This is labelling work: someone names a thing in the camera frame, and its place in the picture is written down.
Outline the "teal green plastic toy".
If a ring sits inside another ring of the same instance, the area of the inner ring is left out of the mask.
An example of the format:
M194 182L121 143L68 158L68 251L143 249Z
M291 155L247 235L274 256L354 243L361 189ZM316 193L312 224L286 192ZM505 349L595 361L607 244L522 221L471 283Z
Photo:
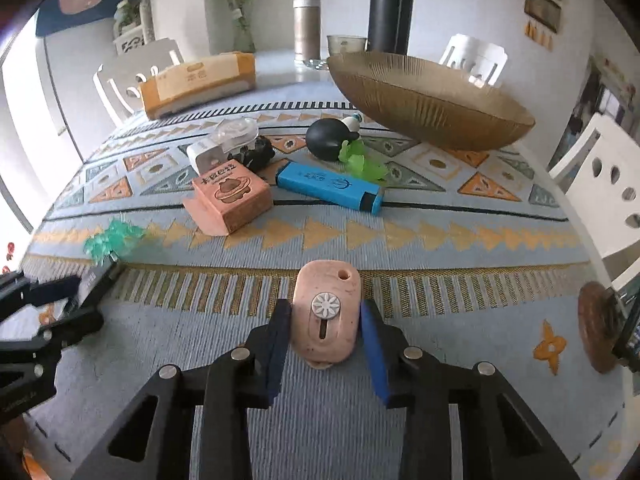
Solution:
M114 218L104 231L88 237L84 252L94 263L102 263L107 257L124 258L138 246L145 236L141 226Z

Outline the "pink eraser box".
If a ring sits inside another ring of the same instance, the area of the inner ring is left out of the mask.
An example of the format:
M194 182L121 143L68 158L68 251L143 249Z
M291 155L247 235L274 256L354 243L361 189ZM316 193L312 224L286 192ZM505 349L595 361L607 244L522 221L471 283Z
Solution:
M236 160L218 165L192 181L183 206L208 236L227 236L273 207L270 186Z

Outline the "clear correction tape dispenser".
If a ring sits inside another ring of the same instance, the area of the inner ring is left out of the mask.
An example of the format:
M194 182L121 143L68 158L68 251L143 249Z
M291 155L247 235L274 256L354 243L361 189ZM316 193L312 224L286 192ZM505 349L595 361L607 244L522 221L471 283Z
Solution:
M186 148L189 162L197 174L206 174L229 157L240 154L242 148L255 147L258 123L254 118L225 120L212 131Z

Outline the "pink utility knife case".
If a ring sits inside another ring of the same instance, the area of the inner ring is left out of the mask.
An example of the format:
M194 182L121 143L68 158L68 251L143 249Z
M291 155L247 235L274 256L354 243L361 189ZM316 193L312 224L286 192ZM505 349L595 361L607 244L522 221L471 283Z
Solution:
M362 298L360 274L338 260L314 260L296 276L291 344L312 368L326 370L355 348Z

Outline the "black toy figure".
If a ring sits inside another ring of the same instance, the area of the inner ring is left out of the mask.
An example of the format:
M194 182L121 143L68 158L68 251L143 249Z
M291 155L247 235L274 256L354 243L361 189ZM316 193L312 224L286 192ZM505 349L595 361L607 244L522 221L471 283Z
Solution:
M254 174L258 174L270 164L275 154L270 140L265 136L258 136L252 148L241 148L239 162Z

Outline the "blue highlighter marker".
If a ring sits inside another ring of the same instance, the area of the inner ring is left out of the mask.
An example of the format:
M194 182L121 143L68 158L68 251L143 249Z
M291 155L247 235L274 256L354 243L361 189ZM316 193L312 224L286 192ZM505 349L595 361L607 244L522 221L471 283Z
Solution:
M299 162L289 162L280 169L276 182L287 191L352 210L378 214L382 207L383 194L378 185Z

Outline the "black rubber air blower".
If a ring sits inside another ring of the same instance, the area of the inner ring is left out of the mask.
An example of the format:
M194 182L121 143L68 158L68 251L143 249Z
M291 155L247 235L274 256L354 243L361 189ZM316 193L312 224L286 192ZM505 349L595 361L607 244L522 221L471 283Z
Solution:
M361 122L360 114L343 119L320 118L306 131L306 148L315 158L324 162L337 162L343 144L359 139Z

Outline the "light green plastic toy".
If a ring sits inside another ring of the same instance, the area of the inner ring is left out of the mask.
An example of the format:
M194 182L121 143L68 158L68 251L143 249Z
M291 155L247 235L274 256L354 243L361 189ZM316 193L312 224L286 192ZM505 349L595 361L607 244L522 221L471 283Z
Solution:
M387 167L368 155L366 144L360 139L344 141L338 160L353 177L373 183L383 182L388 173Z

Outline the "patterned woven table mat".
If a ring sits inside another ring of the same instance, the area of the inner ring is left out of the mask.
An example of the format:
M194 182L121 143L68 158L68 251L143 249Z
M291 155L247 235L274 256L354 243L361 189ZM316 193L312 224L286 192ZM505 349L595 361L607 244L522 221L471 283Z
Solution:
M355 309L375 301L409 344L447 365L500 372L583 479L615 479L634 452L630 380L596 372L582 346L578 297L603 278L577 214L523 143L453 152L371 119L362 140L388 174L382 208L356 211L284 190L317 119L352 104L332 84L296 84L116 129L75 170L22 262L37 278L88 269L85 241L114 220L144 229L103 303L99 333L66 350L56 396L26 417L29 445L70 478L136 391L165 364L188 370L242 344L276 303L293 307L283 390L250 413L258 479L391 479L404 414L376 397L359 337L337 353ZM201 229L184 203L204 188L186 150L250 118L276 156L262 172L272 207L229 235Z

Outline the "round wicker coaster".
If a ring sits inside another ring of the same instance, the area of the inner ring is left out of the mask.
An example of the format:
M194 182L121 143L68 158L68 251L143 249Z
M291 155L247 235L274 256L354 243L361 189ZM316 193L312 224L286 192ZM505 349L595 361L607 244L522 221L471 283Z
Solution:
M608 374L617 365L613 348L622 330L620 297L609 287L591 281L579 291L579 335L592 368Z

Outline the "white chair far left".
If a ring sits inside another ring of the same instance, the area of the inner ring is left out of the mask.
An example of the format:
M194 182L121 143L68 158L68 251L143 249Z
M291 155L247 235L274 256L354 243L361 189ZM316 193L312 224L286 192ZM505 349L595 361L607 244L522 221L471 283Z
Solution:
M139 90L142 82L182 62L175 40L163 38L100 65L93 75L93 83L114 125L120 126L125 119L142 110Z

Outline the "white chair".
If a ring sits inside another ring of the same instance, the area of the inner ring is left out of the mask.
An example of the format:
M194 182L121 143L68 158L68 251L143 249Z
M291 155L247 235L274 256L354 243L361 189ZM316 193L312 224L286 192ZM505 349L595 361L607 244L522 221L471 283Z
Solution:
M142 82L182 62L175 40L163 38L100 65L93 75L93 83L114 125L120 126L125 119L142 110L139 90Z
M439 64L463 70L476 79L495 87L508 62L503 47L463 34L452 36L439 59Z
M626 256L639 246L639 145L614 119L594 114L549 174L559 183L573 168L565 196L599 256Z

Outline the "orange tissue pack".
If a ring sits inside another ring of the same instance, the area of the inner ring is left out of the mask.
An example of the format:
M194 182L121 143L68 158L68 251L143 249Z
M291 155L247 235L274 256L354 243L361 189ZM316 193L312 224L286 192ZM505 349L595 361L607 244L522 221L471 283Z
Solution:
M255 86L254 54L227 52L168 67L139 89L146 117L155 120Z

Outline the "white carved shelf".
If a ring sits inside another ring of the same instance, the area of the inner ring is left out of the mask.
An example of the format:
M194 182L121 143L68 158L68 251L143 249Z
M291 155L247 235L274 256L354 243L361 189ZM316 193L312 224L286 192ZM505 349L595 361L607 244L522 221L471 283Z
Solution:
M118 55L154 41L151 1L122 0L116 6L113 34L113 44Z

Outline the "white chair right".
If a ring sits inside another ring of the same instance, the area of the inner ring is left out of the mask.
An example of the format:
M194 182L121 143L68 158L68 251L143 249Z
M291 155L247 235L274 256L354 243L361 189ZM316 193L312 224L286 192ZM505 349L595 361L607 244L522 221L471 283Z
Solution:
M573 168L565 196L599 256L626 256L639 246L639 145L614 119L594 114L549 174L559 183Z

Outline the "glass ashtray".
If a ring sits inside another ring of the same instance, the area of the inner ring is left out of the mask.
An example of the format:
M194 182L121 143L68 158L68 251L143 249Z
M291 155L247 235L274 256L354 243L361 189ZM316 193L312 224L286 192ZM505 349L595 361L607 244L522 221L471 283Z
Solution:
M328 70L326 60L303 60L303 64L310 70Z

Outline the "small glass cup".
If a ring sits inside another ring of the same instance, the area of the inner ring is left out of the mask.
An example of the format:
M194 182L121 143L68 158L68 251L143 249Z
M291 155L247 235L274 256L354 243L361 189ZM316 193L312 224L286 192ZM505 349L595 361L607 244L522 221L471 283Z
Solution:
M367 49L367 38L347 35L328 35L329 56L343 53L363 52Z

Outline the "amber ribbed glass bowl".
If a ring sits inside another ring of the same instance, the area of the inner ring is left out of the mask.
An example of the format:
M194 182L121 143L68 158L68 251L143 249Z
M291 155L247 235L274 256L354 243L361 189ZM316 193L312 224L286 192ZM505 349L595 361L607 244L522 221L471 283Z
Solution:
M337 89L361 113L438 148L498 150L534 128L526 107L463 70L423 58L358 52L331 55Z

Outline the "silver thermos bottle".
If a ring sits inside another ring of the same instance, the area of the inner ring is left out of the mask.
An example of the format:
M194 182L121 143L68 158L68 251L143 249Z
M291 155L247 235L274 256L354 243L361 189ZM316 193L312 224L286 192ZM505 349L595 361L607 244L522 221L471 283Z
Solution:
M294 53L297 62L320 58L321 0L293 0Z

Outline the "white chair far centre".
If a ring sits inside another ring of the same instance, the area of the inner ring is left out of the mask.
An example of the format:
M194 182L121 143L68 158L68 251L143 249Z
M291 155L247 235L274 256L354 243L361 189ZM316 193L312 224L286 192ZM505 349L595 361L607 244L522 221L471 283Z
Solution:
M476 79L495 87L508 62L503 47L463 34L452 36L439 59L439 64L463 70Z

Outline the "yellow hanging ornaments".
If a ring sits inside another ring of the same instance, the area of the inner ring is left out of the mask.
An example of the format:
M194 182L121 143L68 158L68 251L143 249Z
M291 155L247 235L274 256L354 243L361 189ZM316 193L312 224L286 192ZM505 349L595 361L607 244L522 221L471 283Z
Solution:
M553 50L553 32L549 32L537 22L528 21L524 29L525 36L548 51Z

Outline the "black thermos flask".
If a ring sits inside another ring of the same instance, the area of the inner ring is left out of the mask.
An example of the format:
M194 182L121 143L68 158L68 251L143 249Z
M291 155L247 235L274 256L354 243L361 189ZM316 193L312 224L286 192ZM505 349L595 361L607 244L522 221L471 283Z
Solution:
M368 50L406 55L413 0L370 0Z

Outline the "lower dark picture frame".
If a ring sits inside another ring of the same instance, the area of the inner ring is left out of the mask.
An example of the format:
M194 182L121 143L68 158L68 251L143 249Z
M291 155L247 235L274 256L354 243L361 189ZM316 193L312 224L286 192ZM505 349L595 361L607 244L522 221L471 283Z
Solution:
M525 0L524 12L552 32L560 30L562 8L553 0Z

